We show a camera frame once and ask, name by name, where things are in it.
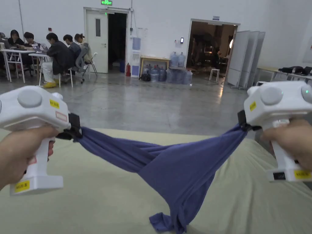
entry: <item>open doorway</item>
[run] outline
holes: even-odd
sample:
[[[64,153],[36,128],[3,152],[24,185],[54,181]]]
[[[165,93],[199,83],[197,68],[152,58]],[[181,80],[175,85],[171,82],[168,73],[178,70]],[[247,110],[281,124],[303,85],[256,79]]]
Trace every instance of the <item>open doorway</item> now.
[[[108,73],[124,73],[127,14],[108,15]]]
[[[236,24],[192,20],[187,68],[195,74],[210,73],[216,68],[220,70],[219,78],[224,78],[236,29]]]

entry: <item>round gray button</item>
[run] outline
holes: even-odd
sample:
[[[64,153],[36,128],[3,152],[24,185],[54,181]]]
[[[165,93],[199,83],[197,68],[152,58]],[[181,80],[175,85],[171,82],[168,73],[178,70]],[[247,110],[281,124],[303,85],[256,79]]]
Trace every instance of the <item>round gray button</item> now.
[[[268,87],[261,91],[261,101],[265,105],[275,105],[283,98],[283,92],[277,87]]]
[[[18,103],[24,108],[33,108],[41,105],[42,96],[33,90],[24,90],[17,96]]]
[[[304,85],[301,88],[301,94],[306,102],[312,103],[312,88],[310,85]]]

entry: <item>yellow shoe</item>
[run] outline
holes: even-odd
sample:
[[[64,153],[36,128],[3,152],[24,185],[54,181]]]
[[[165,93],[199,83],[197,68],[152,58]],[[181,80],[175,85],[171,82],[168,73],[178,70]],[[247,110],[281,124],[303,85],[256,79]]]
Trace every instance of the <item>yellow shoe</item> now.
[[[43,87],[46,89],[53,88],[56,87],[56,83],[48,82]]]

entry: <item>white handheld gripper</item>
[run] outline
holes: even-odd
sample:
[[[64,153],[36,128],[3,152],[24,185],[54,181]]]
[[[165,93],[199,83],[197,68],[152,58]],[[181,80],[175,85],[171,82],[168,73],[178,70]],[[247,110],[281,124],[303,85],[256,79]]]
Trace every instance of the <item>white handheld gripper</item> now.
[[[0,95],[0,128],[18,131],[52,125],[59,132],[70,129],[68,108],[59,93],[49,93],[37,86],[25,86]],[[10,185],[10,195],[38,194],[63,188],[61,176],[47,175],[49,142],[44,139],[17,184]]]
[[[289,119],[312,111],[312,88],[303,81],[264,83],[248,89],[244,102],[246,122],[263,130],[288,124]],[[277,142],[272,142],[278,168],[268,170],[270,181],[312,181],[312,174],[300,167]]]

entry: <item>bed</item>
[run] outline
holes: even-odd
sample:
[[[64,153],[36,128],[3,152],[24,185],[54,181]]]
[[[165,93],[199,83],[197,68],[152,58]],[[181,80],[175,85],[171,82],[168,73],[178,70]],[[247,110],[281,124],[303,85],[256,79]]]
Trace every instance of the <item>bed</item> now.
[[[97,129],[113,137],[176,144],[207,136]],[[7,134],[0,130],[0,139]],[[275,159],[245,139],[217,171],[188,234],[287,234],[312,232],[312,191],[303,183],[269,183]],[[169,213],[166,202],[137,174],[58,140],[49,174],[64,177],[64,189],[9,197],[0,192],[0,232],[6,234],[154,234],[149,216]]]

